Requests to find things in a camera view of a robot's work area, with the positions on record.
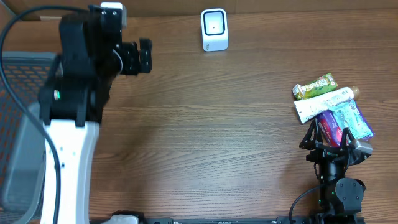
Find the brown cardboard backdrop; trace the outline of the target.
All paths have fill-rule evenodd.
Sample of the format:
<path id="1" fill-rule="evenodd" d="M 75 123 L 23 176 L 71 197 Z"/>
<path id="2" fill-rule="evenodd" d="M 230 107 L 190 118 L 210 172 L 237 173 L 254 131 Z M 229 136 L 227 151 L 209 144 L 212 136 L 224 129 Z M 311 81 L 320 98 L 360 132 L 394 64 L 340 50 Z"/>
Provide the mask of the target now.
<path id="1" fill-rule="evenodd" d="M 1 22 L 14 14 L 44 5 L 63 5 L 86 9 L 102 0 L 4 0 L 1 1 Z M 389 9 L 397 7 L 397 0 L 120 0 L 129 17 L 186 16 L 204 9 L 220 7 L 229 14 L 329 11 L 350 9 Z"/>

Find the white barcode scanner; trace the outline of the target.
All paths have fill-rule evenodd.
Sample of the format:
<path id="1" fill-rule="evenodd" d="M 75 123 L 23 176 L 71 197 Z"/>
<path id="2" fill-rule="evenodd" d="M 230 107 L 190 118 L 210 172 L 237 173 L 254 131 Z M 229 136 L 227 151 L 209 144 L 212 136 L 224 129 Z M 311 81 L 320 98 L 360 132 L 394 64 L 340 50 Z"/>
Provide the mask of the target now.
<path id="1" fill-rule="evenodd" d="M 203 50 L 205 52 L 226 50 L 229 45 L 226 11 L 222 8 L 205 9 L 200 19 Z"/>

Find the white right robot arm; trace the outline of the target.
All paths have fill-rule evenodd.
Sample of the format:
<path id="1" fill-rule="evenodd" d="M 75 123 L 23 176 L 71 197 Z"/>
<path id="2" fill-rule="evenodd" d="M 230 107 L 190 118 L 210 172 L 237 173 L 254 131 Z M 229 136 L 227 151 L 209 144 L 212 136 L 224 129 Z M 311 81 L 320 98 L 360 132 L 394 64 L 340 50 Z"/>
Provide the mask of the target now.
<path id="1" fill-rule="evenodd" d="M 319 191 L 320 210 L 309 215 L 304 223 L 364 223 L 361 202 L 366 186 L 363 181 L 346 176 L 350 166 L 358 165 L 369 158 L 373 147 L 369 142 L 356 139 L 349 128 L 343 130 L 340 145 L 327 146 L 323 143 L 321 127 L 314 119 L 302 139 L 299 148 L 310 154 L 306 160 L 314 164 L 319 185 L 298 197 Z"/>

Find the green wet wipes pack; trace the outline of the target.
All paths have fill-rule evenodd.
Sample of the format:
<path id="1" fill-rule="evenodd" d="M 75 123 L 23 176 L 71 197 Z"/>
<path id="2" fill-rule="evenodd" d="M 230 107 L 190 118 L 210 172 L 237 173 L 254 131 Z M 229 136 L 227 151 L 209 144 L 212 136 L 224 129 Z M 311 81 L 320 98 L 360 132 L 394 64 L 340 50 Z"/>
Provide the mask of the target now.
<path id="1" fill-rule="evenodd" d="M 354 100 L 331 107 L 330 111 L 338 126 L 341 129 L 349 128 L 354 138 L 369 140 L 374 137 L 374 131 Z"/>

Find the grey plastic basket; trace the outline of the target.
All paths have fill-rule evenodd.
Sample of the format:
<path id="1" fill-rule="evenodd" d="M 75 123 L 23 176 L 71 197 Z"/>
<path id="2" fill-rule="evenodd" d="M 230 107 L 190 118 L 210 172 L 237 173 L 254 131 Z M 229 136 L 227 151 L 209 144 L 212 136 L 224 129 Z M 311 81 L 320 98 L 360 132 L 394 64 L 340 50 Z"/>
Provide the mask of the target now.
<path id="1" fill-rule="evenodd" d="M 4 52 L 4 73 L 34 116 L 37 95 L 54 53 Z M 40 218 L 45 175 L 45 139 L 1 87 L 1 223 Z"/>

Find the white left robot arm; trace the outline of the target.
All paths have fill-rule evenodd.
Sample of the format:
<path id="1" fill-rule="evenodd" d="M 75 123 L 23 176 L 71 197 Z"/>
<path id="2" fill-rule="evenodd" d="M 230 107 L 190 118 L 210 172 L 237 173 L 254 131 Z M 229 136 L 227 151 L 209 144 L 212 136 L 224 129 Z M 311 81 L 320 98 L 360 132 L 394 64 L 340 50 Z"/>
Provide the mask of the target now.
<path id="1" fill-rule="evenodd" d="M 88 223 L 93 153 L 103 108 L 118 75 L 149 73 L 152 41 L 123 42 L 126 8 L 103 2 L 64 15 L 62 53 L 39 91 L 45 143 L 42 223 Z"/>

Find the red floral pantyliner pack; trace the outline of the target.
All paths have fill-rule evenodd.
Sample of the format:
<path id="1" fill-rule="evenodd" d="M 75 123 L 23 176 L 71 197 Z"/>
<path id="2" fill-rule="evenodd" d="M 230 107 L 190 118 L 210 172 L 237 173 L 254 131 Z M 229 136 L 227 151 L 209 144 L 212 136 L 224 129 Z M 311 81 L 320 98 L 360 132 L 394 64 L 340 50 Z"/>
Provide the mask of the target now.
<path id="1" fill-rule="evenodd" d="M 333 117 L 333 113 L 330 110 L 326 110 L 317 115 L 317 120 L 328 144 L 333 147 L 338 147 L 340 145 L 343 129 L 338 126 L 338 123 Z"/>

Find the white tube gold cap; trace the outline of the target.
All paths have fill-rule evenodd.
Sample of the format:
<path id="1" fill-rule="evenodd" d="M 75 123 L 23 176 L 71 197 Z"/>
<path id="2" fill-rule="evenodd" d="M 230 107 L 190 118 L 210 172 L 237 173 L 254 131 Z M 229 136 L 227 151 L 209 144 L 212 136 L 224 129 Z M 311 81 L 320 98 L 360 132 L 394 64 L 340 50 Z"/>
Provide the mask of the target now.
<path id="1" fill-rule="evenodd" d="M 347 101 L 358 98 L 360 90 L 356 86 L 344 87 L 306 100 L 294 101 L 294 106 L 302 124 L 318 114 Z"/>

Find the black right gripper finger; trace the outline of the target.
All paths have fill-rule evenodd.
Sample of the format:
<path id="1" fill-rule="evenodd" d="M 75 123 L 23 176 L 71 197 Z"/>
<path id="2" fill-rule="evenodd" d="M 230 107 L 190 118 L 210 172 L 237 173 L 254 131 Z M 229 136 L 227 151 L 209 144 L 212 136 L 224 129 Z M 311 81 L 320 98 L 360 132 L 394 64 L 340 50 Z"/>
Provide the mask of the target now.
<path id="1" fill-rule="evenodd" d="M 349 127 L 343 129 L 340 141 L 340 147 L 345 147 L 355 140 Z"/>
<path id="2" fill-rule="evenodd" d="M 309 129 L 299 144 L 301 149 L 320 149 L 323 146 L 322 131 L 319 128 L 318 120 L 313 119 Z"/>

